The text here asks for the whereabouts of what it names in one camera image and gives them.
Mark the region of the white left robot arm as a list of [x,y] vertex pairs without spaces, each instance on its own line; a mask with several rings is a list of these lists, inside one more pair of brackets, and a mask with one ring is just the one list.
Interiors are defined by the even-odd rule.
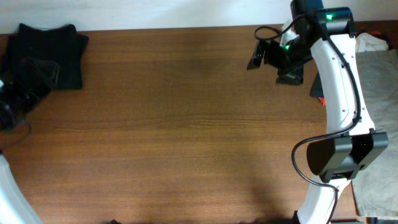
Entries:
[[[24,122],[27,113],[55,89],[60,66],[57,62],[23,58],[16,71],[1,75],[1,131]],[[21,192],[1,149],[1,223],[42,223]]]

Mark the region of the black trousers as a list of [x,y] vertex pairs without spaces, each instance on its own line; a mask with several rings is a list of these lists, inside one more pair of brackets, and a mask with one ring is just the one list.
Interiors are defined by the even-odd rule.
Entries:
[[81,58],[89,37],[78,34],[73,24],[57,29],[39,30],[19,24],[18,33],[8,38],[6,53],[1,57],[1,71],[18,73],[19,62],[30,57],[59,65],[58,90],[83,88]]

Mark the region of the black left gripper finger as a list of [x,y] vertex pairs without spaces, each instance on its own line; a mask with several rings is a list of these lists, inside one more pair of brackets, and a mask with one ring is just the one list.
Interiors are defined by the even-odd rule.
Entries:
[[57,62],[49,60],[40,61],[40,79],[50,91],[57,87],[59,72],[60,66]]
[[19,81],[28,89],[33,91],[34,93],[39,92],[40,88],[40,78],[37,73],[37,69],[35,68],[32,60],[28,58],[23,58],[17,69],[17,76]]

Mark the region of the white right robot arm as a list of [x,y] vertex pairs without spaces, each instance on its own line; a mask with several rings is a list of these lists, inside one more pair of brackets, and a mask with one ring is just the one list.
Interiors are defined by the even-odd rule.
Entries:
[[277,82],[300,85],[304,65],[314,60],[326,101],[326,133],[303,140],[312,172],[292,223],[331,223],[345,187],[387,147],[368,113],[356,64],[355,26],[348,7],[293,0],[292,22],[273,37],[257,37],[248,69],[271,65]]

